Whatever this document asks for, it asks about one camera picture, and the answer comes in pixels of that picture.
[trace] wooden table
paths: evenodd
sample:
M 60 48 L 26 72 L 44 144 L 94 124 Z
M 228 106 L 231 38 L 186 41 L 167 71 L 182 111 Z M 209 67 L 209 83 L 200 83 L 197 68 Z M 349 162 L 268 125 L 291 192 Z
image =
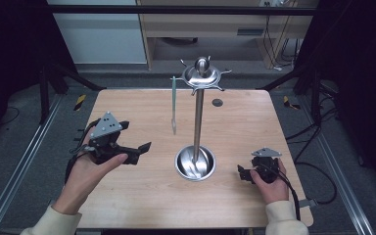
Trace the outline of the wooden table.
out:
M 199 182 L 182 178 L 174 166 L 180 149 L 194 143 L 195 96 L 177 90 L 176 135 L 171 127 L 170 90 L 103 90 L 89 122 L 110 111 L 130 121 L 118 140 L 137 148 L 152 141 L 138 165 L 110 172 L 81 208 L 79 228 L 245 228 L 267 224 L 256 185 L 239 178 L 237 165 L 251 168 L 251 152 L 268 147 L 282 153 L 292 186 L 304 191 L 269 94 L 261 90 L 206 90 L 201 145 L 216 158 L 213 175 Z M 223 102 L 221 107 L 213 99 Z M 309 208 L 301 209 L 310 226 Z

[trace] black curtain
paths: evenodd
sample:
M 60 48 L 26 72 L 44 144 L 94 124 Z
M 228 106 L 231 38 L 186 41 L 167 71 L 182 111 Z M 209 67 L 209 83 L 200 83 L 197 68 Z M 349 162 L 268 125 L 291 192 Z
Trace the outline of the black curtain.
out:
M 47 2 L 0 0 L 0 120 L 9 97 L 37 84 L 44 65 L 58 64 L 76 72 L 52 13 L 31 11 L 28 4 Z M 52 83 L 65 85 L 60 74 L 52 75 Z
M 338 85 L 340 117 L 360 163 L 376 170 L 376 1 L 320 1 L 325 4 L 345 11 L 313 18 L 297 66 L 311 61 L 323 79 Z M 297 90 L 305 92 L 312 80 L 313 73 L 303 72 Z

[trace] human hand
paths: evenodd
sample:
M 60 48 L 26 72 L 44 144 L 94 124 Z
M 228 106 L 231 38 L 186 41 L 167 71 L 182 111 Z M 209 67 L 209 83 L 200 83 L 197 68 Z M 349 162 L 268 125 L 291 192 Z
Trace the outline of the human hand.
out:
M 286 175 L 286 168 L 280 159 L 279 169 Z M 274 182 L 267 184 L 254 169 L 250 170 L 250 175 L 260 189 L 261 195 L 267 204 L 277 201 L 289 201 L 289 188 L 282 179 L 277 178 Z
M 83 144 L 87 144 L 89 139 L 89 135 L 85 136 Z M 127 154 L 119 154 L 103 164 L 94 164 L 90 153 L 78 158 L 59 199 L 52 206 L 53 209 L 63 214 L 77 214 L 102 178 L 126 159 Z

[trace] white sleeve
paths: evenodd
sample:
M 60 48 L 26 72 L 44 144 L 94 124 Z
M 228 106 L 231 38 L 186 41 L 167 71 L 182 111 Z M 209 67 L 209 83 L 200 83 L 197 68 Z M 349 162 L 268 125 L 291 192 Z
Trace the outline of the white sleeve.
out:
M 81 220 L 81 213 L 62 214 L 49 206 L 35 226 L 25 229 L 21 235 L 72 235 Z
M 307 235 L 306 225 L 296 219 L 295 208 L 289 201 L 278 201 L 266 206 L 268 224 L 266 235 Z

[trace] metal stand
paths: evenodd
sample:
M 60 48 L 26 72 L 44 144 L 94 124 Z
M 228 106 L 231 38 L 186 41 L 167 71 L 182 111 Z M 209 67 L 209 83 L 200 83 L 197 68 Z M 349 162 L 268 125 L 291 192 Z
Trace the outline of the metal stand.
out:
M 176 170 L 182 177 L 191 181 L 204 180 L 215 171 L 215 155 L 211 150 L 200 145 L 201 124 L 204 90 L 208 88 L 223 90 L 218 85 L 223 73 L 225 72 L 220 72 L 215 67 L 210 66 L 210 58 L 200 57 L 194 66 L 187 67 L 182 73 L 182 77 L 178 78 L 184 80 L 193 88 L 193 95 L 197 92 L 194 145 L 182 148 L 175 157 Z

